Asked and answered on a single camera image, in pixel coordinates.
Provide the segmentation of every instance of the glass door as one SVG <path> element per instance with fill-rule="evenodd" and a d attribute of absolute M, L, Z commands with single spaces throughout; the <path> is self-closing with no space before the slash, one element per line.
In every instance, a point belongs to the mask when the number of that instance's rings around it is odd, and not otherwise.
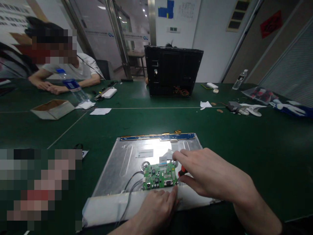
<path fill-rule="evenodd" d="M 115 0 L 115 2 L 131 75 L 135 80 L 144 80 L 147 77 L 144 45 L 150 44 L 148 0 Z"/>

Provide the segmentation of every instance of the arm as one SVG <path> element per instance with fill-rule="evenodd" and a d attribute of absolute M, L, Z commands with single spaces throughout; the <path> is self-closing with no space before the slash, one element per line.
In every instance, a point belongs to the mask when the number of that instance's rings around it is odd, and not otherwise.
<path fill-rule="evenodd" d="M 53 73 L 45 70 L 40 69 L 39 71 L 35 72 L 33 75 L 31 75 L 28 80 L 36 86 L 38 89 L 41 90 L 48 90 L 49 86 L 52 84 L 50 82 L 44 82 L 43 80 L 50 77 Z"/>
<path fill-rule="evenodd" d="M 94 86 L 97 84 L 100 84 L 100 76 L 98 74 L 92 74 L 90 79 L 83 80 L 78 83 L 80 87 L 88 87 L 88 86 Z M 55 95 L 59 95 L 64 92 L 68 92 L 68 88 L 66 86 L 56 86 L 51 85 L 47 91 L 50 91 L 51 93 Z"/>
<path fill-rule="evenodd" d="M 225 161 L 208 148 L 173 154 L 193 178 L 183 175 L 180 181 L 199 195 L 222 199 L 234 204 L 235 212 L 250 234 L 278 235 L 282 224 L 264 202 L 249 175 Z"/>
<path fill-rule="evenodd" d="M 175 185 L 171 193 L 164 190 L 152 190 L 143 201 L 139 212 L 129 221 L 112 231 L 109 235 L 152 235 L 166 228 L 173 217 L 178 200 L 178 187 Z"/>
<path fill-rule="evenodd" d="M 95 73 L 91 75 L 90 79 L 83 80 L 78 83 L 81 87 L 88 87 L 100 84 L 100 76 Z"/>

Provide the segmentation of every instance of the controller board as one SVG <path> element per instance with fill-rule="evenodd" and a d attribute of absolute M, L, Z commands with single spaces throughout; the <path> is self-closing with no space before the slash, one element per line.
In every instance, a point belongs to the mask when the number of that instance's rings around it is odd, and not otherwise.
<path fill-rule="evenodd" d="M 143 172 L 143 190 L 174 186 L 177 182 L 175 165 L 146 165 Z"/>

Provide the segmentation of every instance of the water bottle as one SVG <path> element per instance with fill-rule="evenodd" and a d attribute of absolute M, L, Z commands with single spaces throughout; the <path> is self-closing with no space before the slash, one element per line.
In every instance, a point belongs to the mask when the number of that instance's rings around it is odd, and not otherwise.
<path fill-rule="evenodd" d="M 242 82 L 244 81 L 245 77 L 247 76 L 248 70 L 244 70 L 240 75 L 237 81 L 235 82 L 234 86 L 232 87 L 234 90 L 238 90 L 241 86 Z"/>
<path fill-rule="evenodd" d="M 63 69 L 57 69 L 56 71 L 59 73 L 63 84 L 72 92 L 79 103 L 90 101 L 89 97 L 71 75 L 67 74 Z"/>

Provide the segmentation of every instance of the green table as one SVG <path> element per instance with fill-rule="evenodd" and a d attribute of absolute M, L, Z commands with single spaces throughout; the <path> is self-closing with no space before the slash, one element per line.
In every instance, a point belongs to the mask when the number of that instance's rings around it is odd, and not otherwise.
<path fill-rule="evenodd" d="M 84 90 L 93 97 L 92 91 L 98 93 L 109 82 Z M 271 107 L 260 110 L 262 117 L 234 115 L 221 103 L 200 110 L 200 101 L 227 103 L 239 99 L 255 103 L 239 90 L 232 90 L 232 84 L 219 84 L 220 92 L 214 94 L 198 83 L 188 99 L 150 97 L 144 82 L 118 83 L 118 92 L 111 99 L 96 103 L 99 108 L 112 108 L 109 114 L 90 116 L 90 111 L 74 110 L 57 121 L 41 120 L 29 110 L 52 99 L 76 104 L 72 94 L 41 92 L 24 80 L 6 86 L 17 89 L 0 97 L 1 148 L 71 149 L 83 143 L 84 149 L 90 150 L 82 164 L 82 189 L 77 192 L 83 197 L 81 208 L 91 196 L 117 137 L 181 129 L 184 133 L 195 132 L 203 147 L 248 173 L 280 219 L 313 213 L 312 121 Z M 241 89 L 253 86 L 243 84 Z M 201 233 L 203 228 L 210 234 L 243 232 L 228 202 L 178 212 L 169 230 L 190 234 Z M 83 233 L 105 234 L 112 229 L 113 225 L 104 225 Z"/>

